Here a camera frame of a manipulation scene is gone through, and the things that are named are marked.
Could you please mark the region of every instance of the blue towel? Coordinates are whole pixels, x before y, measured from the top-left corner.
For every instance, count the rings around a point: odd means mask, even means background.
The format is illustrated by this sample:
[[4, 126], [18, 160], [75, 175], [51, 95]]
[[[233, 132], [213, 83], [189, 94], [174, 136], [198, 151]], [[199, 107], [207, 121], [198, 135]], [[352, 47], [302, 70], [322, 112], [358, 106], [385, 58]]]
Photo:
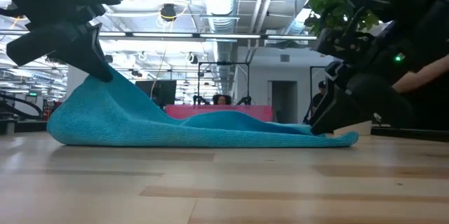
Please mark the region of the blue towel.
[[88, 77], [53, 113], [48, 132], [62, 144], [114, 147], [349, 147], [357, 133], [314, 136], [310, 126], [266, 123], [234, 111], [173, 119], [110, 68]]

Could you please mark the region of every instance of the pink surface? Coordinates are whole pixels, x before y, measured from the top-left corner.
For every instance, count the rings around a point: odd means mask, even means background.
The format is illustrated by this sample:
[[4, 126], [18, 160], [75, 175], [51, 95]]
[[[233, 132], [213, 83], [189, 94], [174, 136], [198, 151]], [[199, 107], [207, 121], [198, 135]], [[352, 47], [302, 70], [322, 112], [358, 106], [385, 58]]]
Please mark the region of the pink surface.
[[172, 118], [187, 117], [217, 111], [239, 111], [260, 121], [272, 121], [272, 107], [268, 105], [167, 105], [166, 112]]

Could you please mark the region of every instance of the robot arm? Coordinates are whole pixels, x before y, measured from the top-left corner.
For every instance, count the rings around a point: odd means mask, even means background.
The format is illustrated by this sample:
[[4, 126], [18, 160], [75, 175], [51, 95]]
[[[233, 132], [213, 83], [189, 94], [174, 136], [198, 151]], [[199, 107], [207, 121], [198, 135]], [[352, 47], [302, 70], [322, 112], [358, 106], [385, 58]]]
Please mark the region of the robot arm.
[[26, 16], [26, 35], [10, 42], [8, 56], [19, 66], [43, 55], [83, 70], [102, 81], [112, 75], [105, 62], [98, 35], [101, 24], [89, 22], [105, 14], [103, 4], [122, 0], [12, 0], [17, 8], [0, 8], [0, 15]]
[[[328, 92], [311, 118], [312, 131], [368, 121], [374, 113], [394, 127], [407, 127], [413, 108], [391, 85], [449, 53], [449, 0], [349, 1], [356, 13], [348, 28], [319, 35], [316, 50], [341, 61], [326, 68]], [[366, 10], [391, 22], [377, 37], [356, 31]]]

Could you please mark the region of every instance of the person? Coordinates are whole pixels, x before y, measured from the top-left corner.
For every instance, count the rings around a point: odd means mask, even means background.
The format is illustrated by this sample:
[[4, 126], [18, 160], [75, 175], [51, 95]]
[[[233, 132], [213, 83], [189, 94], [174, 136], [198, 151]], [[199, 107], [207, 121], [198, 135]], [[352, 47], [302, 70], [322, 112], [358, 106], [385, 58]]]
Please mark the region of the person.
[[318, 89], [320, 90], [312, 99], [311, 99], [311, 107], [310, 107], [310, 117], [314, 116], [316, 108], [320, 104], [321, 100], [326, 93], [326, 81], [321, 81], [318, 83]]
[[414, 129], [449, 130], [449, 54], [405, 74], [392, 87], [415, 109]]
[[220, 96], [219, 98], [218, 98], [218, 105], [226, 105], [226, 97], [224, 97], [224, 96]]
[[214, 105], [231, 105], [232, 98], [230, 95], [217, 94], [212, 97]]

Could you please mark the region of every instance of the ceiling light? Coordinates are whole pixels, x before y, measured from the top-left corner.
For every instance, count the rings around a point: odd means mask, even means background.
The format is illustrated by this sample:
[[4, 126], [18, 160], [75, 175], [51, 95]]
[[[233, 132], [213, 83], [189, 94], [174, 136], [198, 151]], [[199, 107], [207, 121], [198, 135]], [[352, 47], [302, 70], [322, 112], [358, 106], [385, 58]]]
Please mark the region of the ceiling light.
[[4, 30], [0, 31], [1, 35], [23, 35], [29, 33], [28, 31], [22, 31], [22, 30]]
[[193, 34], [183, 34], [183, 33], [144, 33], [144, 32], [135, 32], [133, 33], [134, 37], [157, 37], [157, 38], [192, 38]]
[[258, 34], [200, 34], [201, 38], [215, 39], [260, 39]]
[[316, 41], [313, 36], [300, 35], [269, 35], [268, 39], [293, 40], [293, 41]]
[[148, 17], [148, 16], [155, 16], [158, 15], [159, 12], [122, 12], [122, 13], [105, 13], [108, 16], [114, 16], [114, 17], [122, 17], [122, 18], [138, 18], [138, 17]]
[[33, 74], [26, 71], [26, 70], [19, 70], [19, 69], [9, 69], [8, 70], [11, 74], [14, 74], [19, 77], [33, 77]]
[[55, 88], [57, 90], [65, 91], [64, 87], [59, 87], [59, 86], [55, 86], [55, 85], [52, 85], [51, 88]]
[[101, 37], [125, 37], [125, 32], [100, 32]]
[[6, 90], [8, 93], [28, 93], [28, 90]]
[[200, 19], [227, 19], [227, 20], [240, 20], [239, 16], [226, 16], [226, 15], [200, 15]]

